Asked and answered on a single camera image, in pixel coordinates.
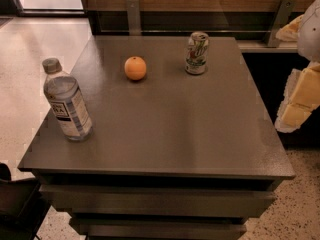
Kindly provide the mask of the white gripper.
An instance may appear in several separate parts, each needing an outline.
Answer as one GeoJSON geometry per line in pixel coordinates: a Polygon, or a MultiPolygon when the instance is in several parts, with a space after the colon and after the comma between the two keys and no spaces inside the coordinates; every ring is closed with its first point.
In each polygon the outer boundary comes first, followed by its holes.
{"type": "MultiPolygon", "coordinates": [[[[320,0],[315,0],[305,11],[276,33],[280,41],[295,42],[298,53],[309,61],[320,61],[320,0]]],[[[320,64],[310,63],[303,70],[293,69],[284,89],[275,128],[292,133],[299,129],[320,106],[320,64]]]]}

